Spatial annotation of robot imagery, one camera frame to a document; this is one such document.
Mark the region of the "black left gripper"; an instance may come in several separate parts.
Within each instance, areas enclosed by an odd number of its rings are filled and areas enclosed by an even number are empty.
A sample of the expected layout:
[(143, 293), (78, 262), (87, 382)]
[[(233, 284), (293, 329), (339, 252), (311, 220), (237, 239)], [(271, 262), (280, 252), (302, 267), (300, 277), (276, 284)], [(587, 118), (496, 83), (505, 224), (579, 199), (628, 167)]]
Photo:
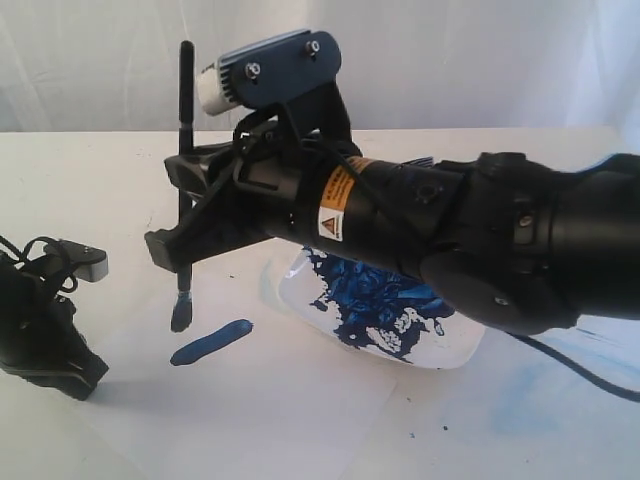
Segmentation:
[(73, 324), (77, 279), (64, 249), (1, 254), (1, 370), (85, 401), (109, 371)]

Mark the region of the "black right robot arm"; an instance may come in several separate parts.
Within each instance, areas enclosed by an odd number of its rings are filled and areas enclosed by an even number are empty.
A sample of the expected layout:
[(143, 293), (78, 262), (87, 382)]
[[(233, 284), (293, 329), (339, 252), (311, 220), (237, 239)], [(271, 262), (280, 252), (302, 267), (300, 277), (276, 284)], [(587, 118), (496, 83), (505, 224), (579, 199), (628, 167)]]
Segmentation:
[(174, 228), (145, 236), (171, 272), (280, 238), (428, 285), (514, 334), (639, 316), (635, 154), (578, 172), (515, 152), (392, 163), (347, 138), (295, 138), (270, 122), (170, 157), (166, 169), (194, 201)]

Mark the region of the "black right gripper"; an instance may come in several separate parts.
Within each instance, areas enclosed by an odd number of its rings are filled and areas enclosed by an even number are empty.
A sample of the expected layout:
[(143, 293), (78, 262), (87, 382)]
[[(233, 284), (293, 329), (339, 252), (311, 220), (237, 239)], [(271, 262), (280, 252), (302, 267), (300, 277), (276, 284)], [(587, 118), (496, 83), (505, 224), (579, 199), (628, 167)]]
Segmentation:
[(153, 263), (172, 273), (259, 243), (258, 227), (415, 279), (471, 240), (467, 164), (376, 160), (348, 139), (265, 122), (237, 127), (233, 146), (196, 146), (164, 166), (180, 195), (202, 198), (174, 228), (144, 235)]

